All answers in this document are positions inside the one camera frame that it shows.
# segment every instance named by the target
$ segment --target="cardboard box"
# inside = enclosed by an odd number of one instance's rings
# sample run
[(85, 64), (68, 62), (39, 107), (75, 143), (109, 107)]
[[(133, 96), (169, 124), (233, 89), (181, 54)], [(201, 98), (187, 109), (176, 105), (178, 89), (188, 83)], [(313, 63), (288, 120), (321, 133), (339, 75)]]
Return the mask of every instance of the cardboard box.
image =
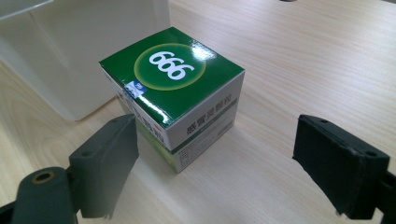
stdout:
[(177, 173), (233, 126), (245, 70), (174, 27), (100, 64)]

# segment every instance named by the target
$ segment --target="light wood tabletop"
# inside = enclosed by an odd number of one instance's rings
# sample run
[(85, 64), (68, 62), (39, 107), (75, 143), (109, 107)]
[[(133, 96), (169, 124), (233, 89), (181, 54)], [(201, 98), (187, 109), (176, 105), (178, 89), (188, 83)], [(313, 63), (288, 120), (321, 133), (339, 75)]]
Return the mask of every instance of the light wood tabletop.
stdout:
[[(300, 114), (391, 156), (396, 174), (396, 4), (381, 0), (170, 0), (172, 25), (247, 72), (234, 126), (176, 175), (139, 136), (112, 220), (79, 223), (379, 223), (337, 216), (292, 152)], [(0, 205), (26, 176), (124, 114), (116, 100), (67, 121), (0, 65)]]

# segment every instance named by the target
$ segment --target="translucent plastic bin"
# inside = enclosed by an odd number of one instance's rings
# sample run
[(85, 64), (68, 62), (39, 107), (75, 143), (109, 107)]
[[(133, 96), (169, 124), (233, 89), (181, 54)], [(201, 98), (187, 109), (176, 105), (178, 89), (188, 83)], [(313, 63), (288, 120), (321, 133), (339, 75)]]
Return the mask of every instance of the translucent plastic bin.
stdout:
[(170, 27), (167, 0), (40, 2), (0, 0), (0, 60), (70, 120), (114, 96), (99, 61)]

